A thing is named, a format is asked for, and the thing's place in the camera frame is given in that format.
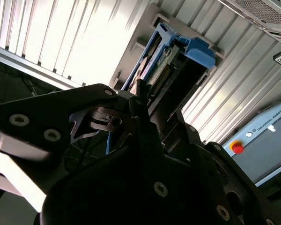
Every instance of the metal frame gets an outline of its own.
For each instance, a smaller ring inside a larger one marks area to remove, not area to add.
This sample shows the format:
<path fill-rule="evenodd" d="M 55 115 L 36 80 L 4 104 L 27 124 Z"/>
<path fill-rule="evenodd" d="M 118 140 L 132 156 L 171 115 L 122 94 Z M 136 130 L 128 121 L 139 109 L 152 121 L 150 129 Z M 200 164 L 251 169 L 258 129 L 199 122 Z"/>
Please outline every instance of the metal frame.
<path fill-rule="evenodd" d="M 57 75 L 56 73 L 53 73 L 43 67 L 29 62 L 28 60 L 10 53 L 2 48 L 0 48 L 0 62 L 18 69 L 24 73 L 27 73 L 44 82 L 47 82 L 62 90 L 81 87 L 81 85 L 70 81 L 69 79 Z"/>

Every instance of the cable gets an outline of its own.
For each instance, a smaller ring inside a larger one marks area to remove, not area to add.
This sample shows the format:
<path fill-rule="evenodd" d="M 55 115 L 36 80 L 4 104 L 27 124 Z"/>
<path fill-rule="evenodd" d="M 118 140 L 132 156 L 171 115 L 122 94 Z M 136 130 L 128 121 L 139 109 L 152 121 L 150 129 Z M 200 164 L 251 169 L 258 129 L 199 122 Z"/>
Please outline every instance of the cable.
<path fill-rule="evenodd" d="M 89 137 L 89 138 L 86 140 L 85 145 L 84 145 L 83 148 L 82 148 L 82 153 L 81 153 L 81 155 L 80 155 L 78 164 L 77 164 L 77 166 L 76 166 L 76 170 L 79 170 L 79 169 L 81 168 L 82 163 L 83 163 L 83 161 L 84 161 L 84 158 L 85 158 L 85 156 L 86 156 L 86 153 L 87 153 L 88 150 L 89 150 L 90 141 L 91 141 L 91 140 L 92 140 L 91 137 Z"/>
<path fill-rule="evenodd" d="M 39 85 L 37 83 L 37 80 L 33 81 L 31 79 L 31 77 L 29 77 L 27 74 L 25 74 L 25 73 L 23 73 L 21 71 L 18 71 L 18 74 L 15 74 L 13 72 L 8 71 L 8 67 L 6 65 L 5 65 L 5 71 L 4 70 L 0 70 L 0 72 L 8 74 L 9 76 L 11 76 L 13 78 L 21 78 L 22 81 L 24 82 L 25 86 L 30 90 L 30 92 L 32 92 L 30 88 L 33 88 L 33 87 L 38 87 L 40 89 L 43 89 L 43 90 L 46 90 L 46 91 L 49 91 L 49 92 L 55 90 L 55 89 L 48 89 L 48 88 L 42 87 L 41 85 Z M 27 84 L 24 80 L 30 81 L 31 85 Z"/>

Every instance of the blue drive bracket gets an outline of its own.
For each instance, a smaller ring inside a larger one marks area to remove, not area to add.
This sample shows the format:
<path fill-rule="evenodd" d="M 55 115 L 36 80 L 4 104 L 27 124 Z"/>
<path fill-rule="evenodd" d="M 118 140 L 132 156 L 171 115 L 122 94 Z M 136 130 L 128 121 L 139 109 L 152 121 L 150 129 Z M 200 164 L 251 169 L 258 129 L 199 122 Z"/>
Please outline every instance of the blue drive bracket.
<path fill-rule="evenodd" d="M 209 47 L 208 43 L 206 43 L 205 41 L 201 40 L 198 37 L 188 38 L 179 35 L 166 23 L 159 23 L 152 37 L 150 38 L 144 52 L 142 53 L 140 59 L 138 60 L 131 74 L 129 75 L 128 79 L 124 83 L 122 90 L 127 90 L 129 85 L 131 84 L 135 76 L 135 73 L 139 68 L 139 65 L 141 64 L 143 59 L 148 56 L 148 52 L 150 51 L 152 45 L 154 44 L 157 35 L 160 36 L 162 40 L 159 43 L 158 47 L 156 48 L 146 68 L 142 72 L 142 75 L 140 77 L 142 80 L 144 81 L 147 80 L 154 65 L 158 62 L 159 58 L 162 56 L 164 49 L 166 47 L 169 47 L 173 43 L 173 41 L 180 42 L 183 46 L 185 46 L 184 49 L 181 49 L 181 53 L 183 53 L 186 57 L 203 65 L 206 68 L 212 68 L 215 65 L 214 52 L 208 48 Z"/>

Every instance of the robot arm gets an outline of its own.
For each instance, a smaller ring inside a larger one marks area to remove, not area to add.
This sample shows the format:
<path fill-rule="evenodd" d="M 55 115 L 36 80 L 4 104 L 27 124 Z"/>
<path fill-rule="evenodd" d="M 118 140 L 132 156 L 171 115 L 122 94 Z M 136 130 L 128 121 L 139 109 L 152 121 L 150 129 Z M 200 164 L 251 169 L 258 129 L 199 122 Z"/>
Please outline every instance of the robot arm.
<path fill-rule="evenodd" d="M 202 144 L 179 109 L 161 134 L 138 85 L 137 96 L 96 84 L 0 105 L 0 177 L 41 212 L 41 224 L 281 224 L 226 151 Z M 114 134 L 111 153 L 67 175 L 67 147 L 99 130 Z"/>

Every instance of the metal vent grille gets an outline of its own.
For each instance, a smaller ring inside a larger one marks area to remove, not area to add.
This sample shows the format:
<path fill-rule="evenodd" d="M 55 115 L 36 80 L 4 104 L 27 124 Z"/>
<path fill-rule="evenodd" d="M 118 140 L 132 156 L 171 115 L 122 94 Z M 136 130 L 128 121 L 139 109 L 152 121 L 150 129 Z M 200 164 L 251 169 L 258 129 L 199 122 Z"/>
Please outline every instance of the metal vent grille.
<path fill-rule="evenodd" d="M 281 14 L 269 7 L 262 0 L 235 0 L 235 2 L 258 19 L 266 23 L 281 25 Z"/>

